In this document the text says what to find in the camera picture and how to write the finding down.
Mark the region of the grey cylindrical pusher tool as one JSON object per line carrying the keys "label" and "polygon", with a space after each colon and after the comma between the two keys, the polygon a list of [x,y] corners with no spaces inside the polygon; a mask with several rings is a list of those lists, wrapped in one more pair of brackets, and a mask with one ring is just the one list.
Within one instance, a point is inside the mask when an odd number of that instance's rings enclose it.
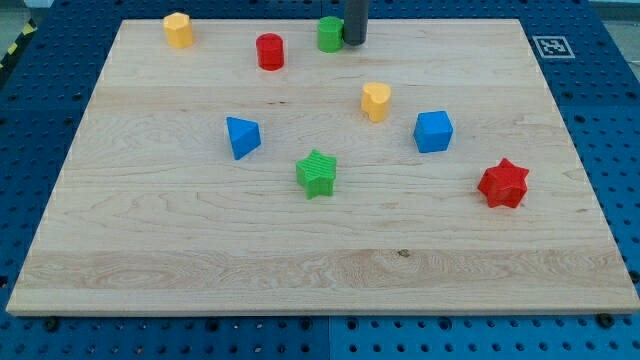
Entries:
{"label": "grey cylindrical pusher tool", "polygon": [[359,46],[366,41],[369,5],[369,0],[345,1],[343,40],[346,44]]}

